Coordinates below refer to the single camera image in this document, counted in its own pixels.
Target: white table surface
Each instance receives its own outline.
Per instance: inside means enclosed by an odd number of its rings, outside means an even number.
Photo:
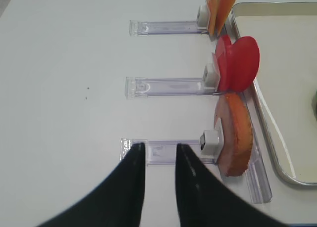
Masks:
[[[0,226],[32,227],[80,200],[118,164],[122,137],[193,139],[211,127],[217,97],[124,97],[126,76],[201,76],[214,50],[207,35],[130,37],[128,26],[191,20],[202,2],[10,2],[0,18]],[[275,175],[251,115],[273,193],[256,206],[317,223],[317,189]],[[146,178],[141,226],[179,226],[174,168],[148,167]]]

